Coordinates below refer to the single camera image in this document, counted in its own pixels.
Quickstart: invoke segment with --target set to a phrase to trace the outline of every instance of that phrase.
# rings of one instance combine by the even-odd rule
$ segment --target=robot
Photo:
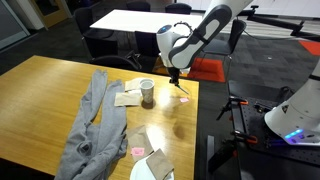
[[[180,71],[188,72],[199,52],[252,0],[213,0],[194,30],[184,22],[165,25],[157,42],[170,83],[179,87]],[[190,34],[175,28],[185,25]],[[267,126],[289,145],[320,146],[320,60],[308,81],[287,101],[266,113]]]

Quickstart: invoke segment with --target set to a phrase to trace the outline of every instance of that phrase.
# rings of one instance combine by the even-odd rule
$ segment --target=pink sticky note
[[[144,148],[131,148],[132,156],[143,156]]]
[[[184,103],[184,102],[188,102],[189,99],[188,99],[188,98],[180,98],[180,101],[181,101],[182,103]]]

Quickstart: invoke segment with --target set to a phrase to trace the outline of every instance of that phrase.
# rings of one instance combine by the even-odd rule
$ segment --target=white plate
[[[131,171],[130,180],[156,180],[149,166],[147,165],[146,160],[148,157],[136,162]],[[173,171],[167,176],[166,180],[174,180]]]

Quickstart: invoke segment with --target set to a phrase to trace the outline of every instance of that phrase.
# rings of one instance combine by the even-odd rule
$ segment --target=napkin
[[[147,165],[156,180],[163,180],[174,168],[161,149],[151,154],[147,159]]]
[[[145,126],[128,129],[126,133],[127,133],[128,143],[131,149],[144,148],[143,154],[139,156],[134,156],[134,155],[132,156],[134,162],[137,162],[140,159],[147,157],[149,154],[153,152],[153,148],[149,141]]]
[[[141,96],[139,94],[116,93],[114,106],[139,106]]]
[[[140,89],[140,81],[142,79],[145,79],[145,78],[135,78],[135,79],[132,79],[131,81],[126,81],[124,91]]]

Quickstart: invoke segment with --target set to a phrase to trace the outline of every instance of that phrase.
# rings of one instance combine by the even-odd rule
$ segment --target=blue light
[[[289,139],[289,138],[291,138],[292,136],[295,136],[295,135],[300,134],[300,133],[302,133],[302,132],[303,132],[302,129],[298,129],[298,130],[296,130],[296,131],[294,131],[294,132],[286,135],[284,138]]]

